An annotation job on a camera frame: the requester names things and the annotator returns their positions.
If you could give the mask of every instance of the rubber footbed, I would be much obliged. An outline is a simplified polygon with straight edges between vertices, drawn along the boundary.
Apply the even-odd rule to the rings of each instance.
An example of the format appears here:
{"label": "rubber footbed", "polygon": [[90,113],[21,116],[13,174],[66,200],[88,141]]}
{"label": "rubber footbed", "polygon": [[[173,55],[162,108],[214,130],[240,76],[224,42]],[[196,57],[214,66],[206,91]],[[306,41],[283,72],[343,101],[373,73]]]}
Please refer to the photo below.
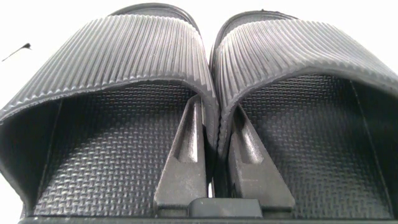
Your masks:
{"label": "rubber footbed", "polygon": [[291,78],[242,106],[296,200],[294,218],[393,218],[350,81]]}
{"label": "rubber footbed", "polygon": [[155,188],[193,95],[166,83],[64,100],[35,215],[152,216]]}

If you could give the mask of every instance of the ribbed strap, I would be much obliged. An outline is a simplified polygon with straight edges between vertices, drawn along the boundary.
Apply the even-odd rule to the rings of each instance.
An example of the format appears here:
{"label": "ribbed strap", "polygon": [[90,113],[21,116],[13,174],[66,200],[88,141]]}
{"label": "ribbed strap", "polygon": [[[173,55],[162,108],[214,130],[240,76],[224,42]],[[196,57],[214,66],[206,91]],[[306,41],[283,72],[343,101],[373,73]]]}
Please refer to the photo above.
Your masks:
{"label": "ribbed strap", "polygon": [[277,80],[303,74],[334,74],[398,95],[398,77],[339,29],[298,19],[252,22],[232,30],[214,55],[221,104],[219,153],[242,97]]}
{"label": "ribbed strap", "polygon": [[[40,131],[34,135],[32,128],[12,133],[9,127],[29,123],[44,132],[52,122],[48,111],[54,111],[48,109],[54,104],[46,102],[155,80],[181,83],[200,95],[206,139],[215,151],[219,105],[198,31],[189,23],[170,17],[125,15],[96,19],[51,56],[0,111],[0,139],[7,140],[0,148],[0,171],[26,207],[33,206],[32,191],[38,187],[37,176],[43,166],[29,157],[42,155],[38,149],[26,146],[26,139],[15,143],[9,136],[23,136],[35,142],[50,141],[50,136],[39,135]],[[28,163],[19,166],[20,161]]]}
{"label": "ribbed strap", "polygon": [[37,103],[145,80],[179,80],[205,102],[209,141],[218,104],[199,33],[169,17],[109,16],[72,36],[1,110],[0,120]]}

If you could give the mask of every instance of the small black mark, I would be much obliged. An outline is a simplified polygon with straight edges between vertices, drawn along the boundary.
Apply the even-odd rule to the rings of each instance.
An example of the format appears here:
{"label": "small black mark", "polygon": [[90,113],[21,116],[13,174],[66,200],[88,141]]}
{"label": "small black mark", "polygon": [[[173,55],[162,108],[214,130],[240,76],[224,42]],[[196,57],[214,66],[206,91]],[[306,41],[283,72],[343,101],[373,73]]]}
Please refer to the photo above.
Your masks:
{"label": "small black mark", "polygon": [[18,50],[14,51],[14,52],[11,53],[10,55],[8,55],[8,57],[6,57],[5,59],[1,60],[1,62],[7,60],[9,57],[11,57],[11,56],[14,55],[15,53],[17,53],[20,49],[29,49],[29,50],[31,50],[31,48],[30,48],[30,43],[26,43],[25,45],[23,45],[22,47],[20,47]]}

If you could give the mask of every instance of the black slide sandal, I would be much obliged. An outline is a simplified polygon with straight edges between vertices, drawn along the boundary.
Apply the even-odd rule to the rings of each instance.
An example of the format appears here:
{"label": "black slide sandal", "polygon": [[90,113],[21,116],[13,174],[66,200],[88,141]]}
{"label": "black slide sandal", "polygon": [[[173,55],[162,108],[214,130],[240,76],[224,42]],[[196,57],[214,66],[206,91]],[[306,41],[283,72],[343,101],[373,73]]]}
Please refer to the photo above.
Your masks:
{"label": "black slide sandal", "polygon": [[201,37],[181,9],[138,6],[168,17],[90,22],[1,111],[0,169],[26,217],[184,217],[207,196],[218,103]]}
{"label": "black slide sandal", "polygon": [[[259,13],[278,14],[245,15]],[[272,181],[260,165],[269,154],[294,200],[262,203],[265,211],[395,219],[397,75],[333,26],[284,16],[237,26],[228,24],[232,19],[223,27],[235,29],[218,35],[211,69],[221,104],[218,153],[228,169],[216,173],[215,180],[227,175],[216,195],[264,201],[289,194],[280,180],[279,190],[265,187]]]}

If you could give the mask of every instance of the white background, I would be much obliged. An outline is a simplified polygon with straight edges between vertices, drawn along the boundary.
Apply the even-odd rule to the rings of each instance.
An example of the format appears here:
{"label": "white background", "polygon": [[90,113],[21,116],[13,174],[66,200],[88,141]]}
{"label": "white background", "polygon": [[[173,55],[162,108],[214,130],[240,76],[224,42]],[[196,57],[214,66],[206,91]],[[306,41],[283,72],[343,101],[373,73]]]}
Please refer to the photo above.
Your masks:
{"label": "white background", "polygon": [[[145,1],[0,1],[0,108],[77,29],[97,17]],[[300,19],[333,24],[364,45],[398,73],[396,1],[161,1],[186,10],[202,34],[207,55],[218,30],[231,16],[244,11],[280,11]],[[0,217],[17,223],[22,202],[0,176]]]}

